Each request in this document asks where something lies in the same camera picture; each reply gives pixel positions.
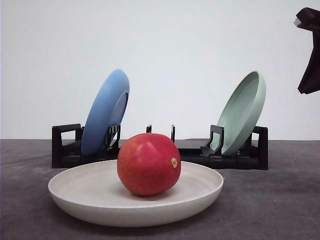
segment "green plate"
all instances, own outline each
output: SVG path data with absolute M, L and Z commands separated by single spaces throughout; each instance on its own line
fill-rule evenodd
M 224 127 L 222 155 L 229 156 L 238 152 L 254 130 L 266 99 L 266 82 L 263 76 L 253 71 L 237 86 L 225 105 L 217 123 Z M 219 145 L 219 135 L 213 135 L 211 148 Z

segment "plate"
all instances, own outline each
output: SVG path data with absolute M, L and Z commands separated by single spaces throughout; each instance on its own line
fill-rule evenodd
M 100 88 L 87 117 L 81 139 L 81 154 L 89 156 L 105 146 L 109 126 L 119 125 L 129 97 L 129 80 L 121 70 L 113 71 Z
M 225 105 L 217 125 L 224 127 L 222 155 L 238 152 L 246 142 L 260 117 L 266 99 L 266 82 L 258 71 L 249 73 L 237 86 Z M 219 145 L 214 134 L 211 148 Z
M 153 196 L 129 192 L 117 174 L 117 160 L 77 166 L 54 176 L 48 188 L 55 203 L 80 220 L 112 227 L 146 227 L 191 217 L 209 207 L 224 183 L 215 170 L 181 162 L 178 182 Z

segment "table surface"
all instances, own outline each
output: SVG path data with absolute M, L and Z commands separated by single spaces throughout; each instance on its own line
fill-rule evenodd
M 106 227 L 66 214 L 51 199 L 48 182 L 65 170 L 51 168 L 51 140 L 1 140 L 1 239 L 320 239 L 320 141 L 269 141 L 269 167 L 219 169 L 220 196 L 188 219 Z

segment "black dish rack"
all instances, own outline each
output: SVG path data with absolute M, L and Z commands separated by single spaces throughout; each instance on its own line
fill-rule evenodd
M 69 124 L 52 127 L 52 168 L 73 168 L 76 166 L 95 163 L 118 158 L 120 150 L 119 140 L 121 126 L 109 126 L 105 136 L 105 146 L 101 151 L 90 156 L 81 155 L 81 139 L 84 126 Z M 75 131 L 75 140 L 63 145 L 61 133 Z M 152 132 L 152 126 L 146 127 L 146 132 Z M 171 126 L 171 140 L 175 142 L 175 125 Z M 219 135 L 219 145 L 213 150 L 210 144 L 214 133 Z M 258 134 L 257 145 L 252 143 L 252 133 Z M 179 148 L 181 160 L 200 164 L 212 169 L 258 169 L 268 170 L 268 128 L 256 126 L 245 143 L 234 156 L 222 156 L 224 143 L 224 128 L 216 125 L 210 126 L 210 138 L 208 142 L 197 148 Z

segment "white backdrop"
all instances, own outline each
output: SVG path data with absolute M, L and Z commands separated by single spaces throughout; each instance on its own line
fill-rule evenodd
M 85 124 L 106 77 L 130 96 L 121 138 L 207 138 L 242 78 L 267 84 L 259 126 L 272 140 L 320 140 L 320 92 L 297 90 L 313 48 L 293 24 L 319 0 L 2 0 L 1 138 L 50 139 Z

